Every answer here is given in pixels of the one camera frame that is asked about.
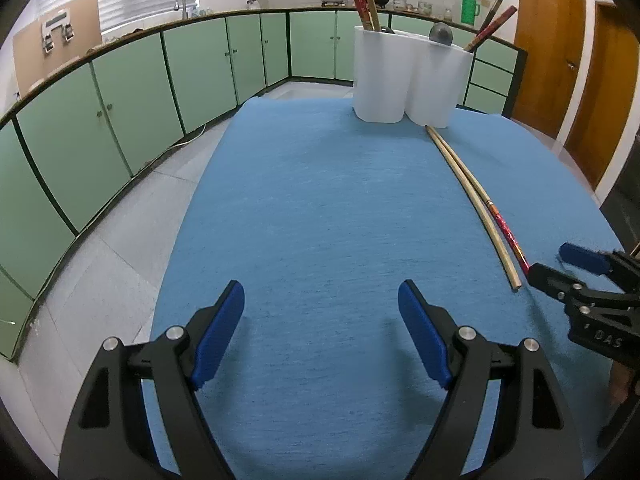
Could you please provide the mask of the person's right hand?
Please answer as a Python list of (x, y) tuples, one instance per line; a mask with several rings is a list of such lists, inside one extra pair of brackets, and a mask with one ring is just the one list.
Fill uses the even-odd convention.
[(636, 380), (634, 379), (636, 372), (619, 362), (613, 362), (610, 370), (610, 378), (608, 378), (608, 396), (615, 405), (624, 403), (629, 393), (634, 391)]

